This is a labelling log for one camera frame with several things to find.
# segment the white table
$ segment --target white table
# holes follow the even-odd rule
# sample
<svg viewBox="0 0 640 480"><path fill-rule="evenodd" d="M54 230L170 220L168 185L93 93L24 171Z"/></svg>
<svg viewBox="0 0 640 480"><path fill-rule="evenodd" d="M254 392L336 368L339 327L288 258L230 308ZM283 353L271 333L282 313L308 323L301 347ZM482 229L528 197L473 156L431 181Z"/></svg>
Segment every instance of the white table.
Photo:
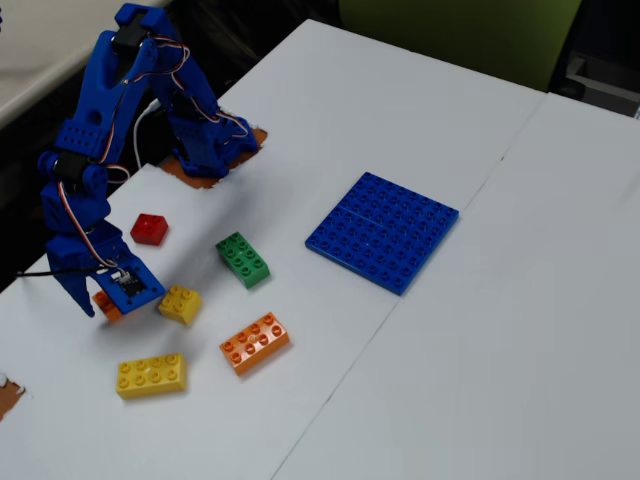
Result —
<svg viewBox="0 0 640 480"><path fill-rule="evenodd" d="M125 232L140 212L167 218L161 248L128 243L165 285L201 293L190 329L155 305L101 326L53 279L0 295L0 370L31 396L0 423L3 474L269 479L399 301L305 239L367 170L464 208L543 98L306 22L222 99L269 131L258 155L208 191L145 166L111 199ZM213 248L236 230L272 271L255 291ZM438 274L428 265L410 291ZM238 378L218 345L268 311L292 346ZM173 351L186 395L115 394L118 362Z"/></svg>
<svg viewBox="0 0 640 480"><path fill-rule="evenodd" d="M163 5L166 0L136 0ZM89 59L98 35L117 30L123 0L5 0L0 7L0 128Z"/></svg>
<svg viewBox="0 0 640 480"><path fill-rule="evenodd" d="M275 480L639 478L639 129L549 95Z"/></svg>

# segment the yellow lego brick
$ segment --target yellow lego brick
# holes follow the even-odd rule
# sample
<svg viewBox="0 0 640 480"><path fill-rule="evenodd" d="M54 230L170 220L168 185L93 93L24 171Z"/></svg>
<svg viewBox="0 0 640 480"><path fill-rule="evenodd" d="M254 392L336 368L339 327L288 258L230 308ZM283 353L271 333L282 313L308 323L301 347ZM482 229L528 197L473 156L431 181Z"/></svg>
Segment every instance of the yellow lego brick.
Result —
<svg viewBox="0 0 640 480"><path fill-rule="evenodd" d="M187 361L181 353L123 362L118 367L116 393L124 399L184 392L186 388Z"/></svg>
<svg viewBox="0 0 640 480"><path fill-rule="evenodd" d="M198 292L174 285L162 299L158 309L165 317L190 325L201 304Z"/></svg>

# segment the green chair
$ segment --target green chair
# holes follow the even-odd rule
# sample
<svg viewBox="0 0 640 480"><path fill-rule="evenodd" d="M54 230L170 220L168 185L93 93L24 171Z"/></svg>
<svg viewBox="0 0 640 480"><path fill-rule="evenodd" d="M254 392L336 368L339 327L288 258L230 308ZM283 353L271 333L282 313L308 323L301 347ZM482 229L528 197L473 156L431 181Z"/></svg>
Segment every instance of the green chair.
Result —
<svg viewBox="0 0 640 480"><path fill-rule="evenodd" d="M340 0L340 15L361 35L546 92L580 3Z"/></svg>

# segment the blue robotic arm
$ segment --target blue robotic arm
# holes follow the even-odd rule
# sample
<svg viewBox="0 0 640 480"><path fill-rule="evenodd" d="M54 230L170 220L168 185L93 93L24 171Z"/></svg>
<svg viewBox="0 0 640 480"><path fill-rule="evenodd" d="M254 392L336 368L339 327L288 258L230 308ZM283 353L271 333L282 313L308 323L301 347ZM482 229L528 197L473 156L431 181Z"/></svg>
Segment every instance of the blue robotic arm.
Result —
<svg viewBox="0 0 640 480"><path fill-rule="evenodd" d="M55 149L38 161L48 178L41 193L45 222L56 233L46 245L49 264L53 272L66 272L56 279L89 316L87 276L122 313L165 291L105 220L109 171L118 168L147 86L167 110L187 175L224 177L241 152L258 149L247 121L220 110L162 9L125 4L115 19L118 32L103 32L96 43L73 119L64 122Z"/></svg>

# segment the green lego brick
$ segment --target green lego brick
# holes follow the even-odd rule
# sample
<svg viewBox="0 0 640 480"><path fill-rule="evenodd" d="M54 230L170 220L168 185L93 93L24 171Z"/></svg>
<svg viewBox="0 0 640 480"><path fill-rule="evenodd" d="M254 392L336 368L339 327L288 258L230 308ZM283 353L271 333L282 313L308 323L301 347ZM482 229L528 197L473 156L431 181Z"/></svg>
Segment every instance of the green lego brick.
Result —
<svg viewBox="0 0 640 480"><path fill-rule="evenodd" d="M253 287L270 275L265 261L238 232L218 243L216 249L247 288Z"/></svg>

